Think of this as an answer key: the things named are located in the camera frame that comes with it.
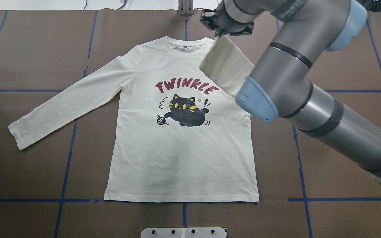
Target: black cat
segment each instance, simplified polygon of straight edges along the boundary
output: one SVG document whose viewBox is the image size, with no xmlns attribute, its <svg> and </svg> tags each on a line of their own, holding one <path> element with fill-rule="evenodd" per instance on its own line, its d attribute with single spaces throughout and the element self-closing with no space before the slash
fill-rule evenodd
<svg viewBox="0 0 381 238">
<path fill-rule="evenodd" d="M 197 127 L 205 122 L 205 114 L 210 110 L 203 108 L 201 110 L 195 106 L 195 97 L 181 98 L 177 94 L 173 96 L 168 103 L 170 112 L 164 115 L 165 118 L 171 117 L 180 122 L 181 126 Z"/>
</svg>

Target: folded sleeve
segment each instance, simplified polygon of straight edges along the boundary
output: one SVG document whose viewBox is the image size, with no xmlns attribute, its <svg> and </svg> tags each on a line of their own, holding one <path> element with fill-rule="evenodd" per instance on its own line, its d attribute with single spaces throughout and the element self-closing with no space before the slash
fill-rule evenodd
<svg viewBox="0 0 381 238">
<path fill-rule="evenodd" d="M 142 55 L 136 46 L 63 90 L 8 126 L 20 150 L 67 123 L 110 101 L 138 69 Z"/>
<path fill-rule="evenodd" d="M 234 98 L 253 69 L 254 65 L 227 36 L 216 39 L 200 65 L 209 79 Z"/>
</svg>

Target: metal plate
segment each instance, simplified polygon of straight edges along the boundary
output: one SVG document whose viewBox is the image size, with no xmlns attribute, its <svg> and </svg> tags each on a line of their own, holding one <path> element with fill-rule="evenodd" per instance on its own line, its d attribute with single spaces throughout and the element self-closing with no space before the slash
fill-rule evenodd
<svg viewBox="0 0 381 238">
<path fill-rule="evenodd" d="M 147 228 L 141 238 L 227 238 L 227 228 L 186 227 L 186 228 Z"/>
</svg>

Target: robotic arm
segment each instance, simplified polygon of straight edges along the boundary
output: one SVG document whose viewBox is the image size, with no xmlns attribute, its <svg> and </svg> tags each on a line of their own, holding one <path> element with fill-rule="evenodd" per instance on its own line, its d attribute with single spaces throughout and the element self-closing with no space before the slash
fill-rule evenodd
<svg viewBox="0 0 381 238">
<path fill-rule="evenodd" d="M 356 162 L 381 184 L 381 130 L 305 79 L 323 50 L 340 50 L 366 23 L 355 0 L 223 0 L 201 22 L 216 36 L 252 33 L 263 11 L 284 22 L 236 96 L 253 116 L 280 116 Z"/>
</svg>

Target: red lettering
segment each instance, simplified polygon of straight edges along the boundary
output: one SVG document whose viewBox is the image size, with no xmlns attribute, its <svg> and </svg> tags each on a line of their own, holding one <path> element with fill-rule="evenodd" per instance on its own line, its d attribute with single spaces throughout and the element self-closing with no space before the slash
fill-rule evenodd
<svg viewBox="0 0 381 238">
<path fill-rule="evenodd" d="M 180 82 L 181 82 L 181 81 L 182 81 L 182 78 L 181 78 L 181 77 L 177 79 L 177 86 L 176 86 L 177 88 L 180 87 Z"/>
<path fill-rule="evenodd" d="M 174 78 L 171 79 L 170 83 L 167 83 L 167 82 L 164 81 L 164 86 L 165 86 L 165 88 L 167 90 L 170 90 L 170 89 L 174 88 L 174 83 L 175 82 L 176 82 L 176 78 L 174 77 Z"/>
<path fill-rule="evenodd" d="M 182 83 L 182 87 L 189 87 L 189 84 L 191 84 L 191 82 L 192 82 L 192 78 L 190 78 L 190 79 L 187 79 L 187 78 L 184 78 L 183 79 L 183 83 Z"/>
<path fill-rule="evenodd" d="M 203 83 L 201 86 L 199 86 L 198 90 L 202 92 L 202 91 L 204 91 L 204 87 L 206 87 L 208 85 L 209 85 L 209 83 Z"/>
<path fill-rule="evenodd" d="M 207 89 L 204 91 L 204 93 L 205 93 L 205 94 L 210 94 L 210 92 L 212 92 L 212 91 L 214 91 L 214 90 L 218 90 L 218 88 L 217 88 L 217 87 L 209 87 L 209 88 L 207 88 Z"/>
<path fill-rule="evenodd" d="M 163 90 L 163 82 L 161 81 L 160 83 L 157 83 L 155 85 L 155 87 L 157 87 L 158 89 L 160 89 L 160 92 L 161 93 L 164 93 L 164 90 Z"/>
<path fill-rule="evenodd" d="M 195 78 L 195 80 L 193 81 L 193 83 L 192 83 L 192 85 L 190 87 L 197 89 L 199 84 L 201 84 L 199 82 L 199 79 Z"/>
</svg>

